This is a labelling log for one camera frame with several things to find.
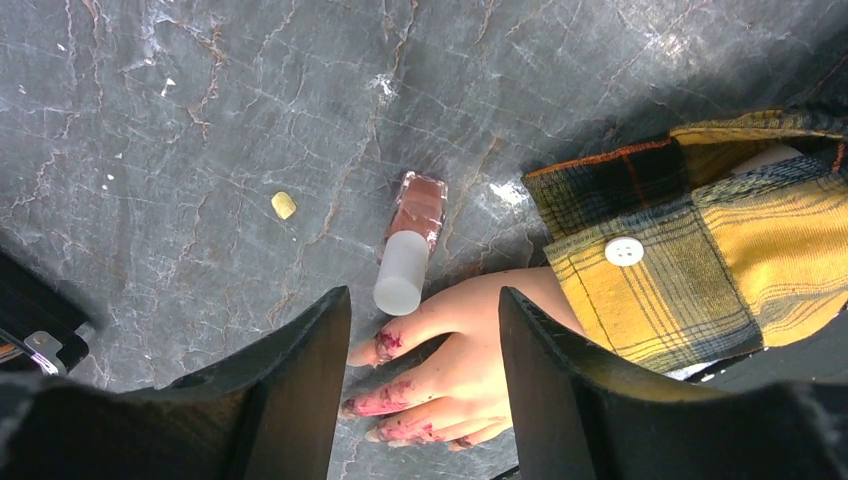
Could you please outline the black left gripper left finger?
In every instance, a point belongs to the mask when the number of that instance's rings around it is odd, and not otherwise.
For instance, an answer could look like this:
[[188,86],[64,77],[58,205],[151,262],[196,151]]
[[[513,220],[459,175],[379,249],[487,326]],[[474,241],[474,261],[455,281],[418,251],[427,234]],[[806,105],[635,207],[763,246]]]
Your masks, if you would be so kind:
[[323,479],[351,329],[347,287],[161,388],[1,377],[5,479]]

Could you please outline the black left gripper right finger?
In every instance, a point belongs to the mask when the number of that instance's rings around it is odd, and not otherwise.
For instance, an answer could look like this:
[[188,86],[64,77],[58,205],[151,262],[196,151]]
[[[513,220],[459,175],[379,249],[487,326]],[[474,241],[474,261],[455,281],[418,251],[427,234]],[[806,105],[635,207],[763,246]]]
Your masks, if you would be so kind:
[[525,479],[843,479],[847,388],[731,393],[668,378],[500,293],[503,363]]

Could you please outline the pink nail polish bottle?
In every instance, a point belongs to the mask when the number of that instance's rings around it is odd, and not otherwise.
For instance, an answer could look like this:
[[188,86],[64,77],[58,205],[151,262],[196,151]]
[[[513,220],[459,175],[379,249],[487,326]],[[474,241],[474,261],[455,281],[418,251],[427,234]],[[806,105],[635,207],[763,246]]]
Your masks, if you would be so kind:
[[395,209],[378,253],[381,262],[388,239],[401,231],[422,236],[428,246],[428,257],[436,249],[446,215],[448,185],[415,171],[403,174],[395,196]]

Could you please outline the white nail polish cap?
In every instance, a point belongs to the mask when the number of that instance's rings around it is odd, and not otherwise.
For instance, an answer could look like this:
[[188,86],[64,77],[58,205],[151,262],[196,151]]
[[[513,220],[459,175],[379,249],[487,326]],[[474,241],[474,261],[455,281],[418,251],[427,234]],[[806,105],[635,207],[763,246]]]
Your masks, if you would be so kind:
[[373,290],[379,310],[397,317],[419,307],[429,255],[427,240],[414,231],[398,231],[388,238]]

